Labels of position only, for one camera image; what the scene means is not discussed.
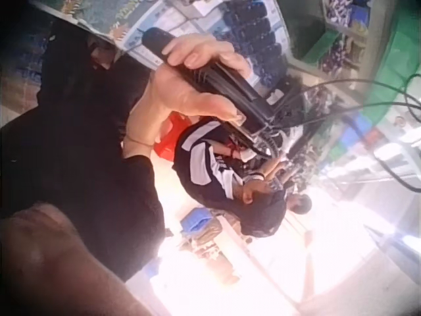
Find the fingernail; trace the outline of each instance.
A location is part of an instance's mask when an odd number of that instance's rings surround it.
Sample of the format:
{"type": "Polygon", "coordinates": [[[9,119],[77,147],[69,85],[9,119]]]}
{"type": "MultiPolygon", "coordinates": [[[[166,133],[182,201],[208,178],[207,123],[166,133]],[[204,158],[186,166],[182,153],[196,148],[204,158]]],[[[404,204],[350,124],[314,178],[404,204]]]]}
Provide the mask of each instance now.
{"type": "Polygon", "coordinates": [[[221,55],[219,55],[220,58],[224,59],[225,61],[229,61],[232,59],[232,56],[230,54],[227,53],[222,53],[221,55]]]}
{"type": "Polygon", "coordinates": [[[163,54],[163,55],[166,55],[166,54],[168,54],[170,51],[171,51],[171,49],[172,49],[172,45],[170,45],[171,44],[171,42],[170,43],[168,43],[165,47],[164,47],[164,49],[161,51],[161,53],[163,54]]]}
{"type": "Polygon", "coordinates": [[[171,54],[167,61],[171,66],[177,66],[180,63],[180,56],[177,54],[171,54]]]}
{"type": "Polygon", "coordinates": [[[193,67],[195,65],[195,61],[197,60],[198,54],[193,53],[184,61],[184,64],[187,67],[193,67]]]}

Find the bracelet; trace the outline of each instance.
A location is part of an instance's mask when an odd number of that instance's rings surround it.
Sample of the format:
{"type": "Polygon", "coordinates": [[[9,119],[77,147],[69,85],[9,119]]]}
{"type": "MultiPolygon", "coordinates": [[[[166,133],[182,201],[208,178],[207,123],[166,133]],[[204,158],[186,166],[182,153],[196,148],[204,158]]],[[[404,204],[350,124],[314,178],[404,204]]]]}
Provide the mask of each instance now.
{"type": "Polygon", "coordinates": [[[142,142],[139,142],[139,141],[137,141],[137,140],[134,140],[133,138],[131,138],[129,135],[125,135],[125,138],[127,138],[128,140],[130,140],[131,142],[133,142],[133,143],[137,143],[137,144],[139,144],[139,145],[144,145],[144,146],[147,146],[147,147],[153,147],[154,146],[154,144],[152,144],[152,145],[150,145],[150,144],[146,144],[146,143],[142,143],[142,142]]]}

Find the electronic device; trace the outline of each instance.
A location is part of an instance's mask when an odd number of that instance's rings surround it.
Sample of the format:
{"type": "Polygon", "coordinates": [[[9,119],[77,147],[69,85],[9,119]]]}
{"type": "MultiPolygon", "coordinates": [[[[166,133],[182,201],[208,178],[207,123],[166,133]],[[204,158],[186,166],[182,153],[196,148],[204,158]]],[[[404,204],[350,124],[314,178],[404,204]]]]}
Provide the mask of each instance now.
{"type": "MultiPolygon", "coordinates": [[[[161,51],[174,38],[159,28],[148,29],[142,37],[142,44],[157,57],[166,62],[161,51]]],[[[252,86],[238,73],[218,61],[191,70],[184,65],[175,67],[183,78],[199,92],[209,92],[228,98],[243,115],[241,126],[223,122],[247,147],[254,148],[257,138],[267,142],[267,132],[275,119],[274,108],[261,97],[252,86]]],[[[268,145],[272,156],[278,154],[276,146],[268,145]]]]}

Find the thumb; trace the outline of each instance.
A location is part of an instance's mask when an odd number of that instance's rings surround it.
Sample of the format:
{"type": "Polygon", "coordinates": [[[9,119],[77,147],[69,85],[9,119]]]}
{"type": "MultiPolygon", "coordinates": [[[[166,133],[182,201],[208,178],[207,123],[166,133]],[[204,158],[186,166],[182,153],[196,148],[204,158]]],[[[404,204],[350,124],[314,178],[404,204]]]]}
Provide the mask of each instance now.
{"type": "Polygon", "coordinates": [[[190,96],[186,106],[194,115],[217,117],[228,122],[240,122],[243,118],[226,97],[211,93],[193,93],[190,96]]]}

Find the green shelf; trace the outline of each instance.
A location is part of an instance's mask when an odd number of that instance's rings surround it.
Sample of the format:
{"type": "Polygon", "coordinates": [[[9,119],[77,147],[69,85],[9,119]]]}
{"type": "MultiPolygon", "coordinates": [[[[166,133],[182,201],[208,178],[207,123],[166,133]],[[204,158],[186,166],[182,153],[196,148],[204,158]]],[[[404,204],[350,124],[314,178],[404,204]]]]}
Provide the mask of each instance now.
{"type": "Polygon", "coordinates": [[[302,61],[317,67],[319,60],[329,51],[339,35],[341,35],[339,32],[327,30],[304,56],[302,61]]]}

